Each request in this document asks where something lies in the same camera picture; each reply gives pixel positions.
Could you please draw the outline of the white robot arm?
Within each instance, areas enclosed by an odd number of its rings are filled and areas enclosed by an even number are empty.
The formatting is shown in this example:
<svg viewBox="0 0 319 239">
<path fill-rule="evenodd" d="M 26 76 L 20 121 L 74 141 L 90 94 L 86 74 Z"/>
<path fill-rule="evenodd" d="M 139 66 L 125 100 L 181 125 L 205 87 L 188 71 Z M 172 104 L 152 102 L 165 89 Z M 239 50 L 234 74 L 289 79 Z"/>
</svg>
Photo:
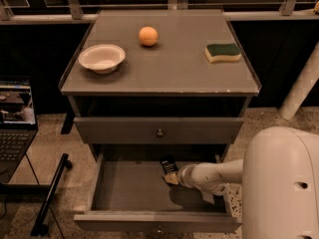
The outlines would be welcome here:
<svg viewBox="0 0 319 239">
<path fill-rule="evenodd" d="M 317 134 L 274 126 L 256 134 L 239 160 L 162 166 L 165 182 L 195 188 L 209 203 L 240 184 L 243 239 L 319 239 Z"/>
</svg>

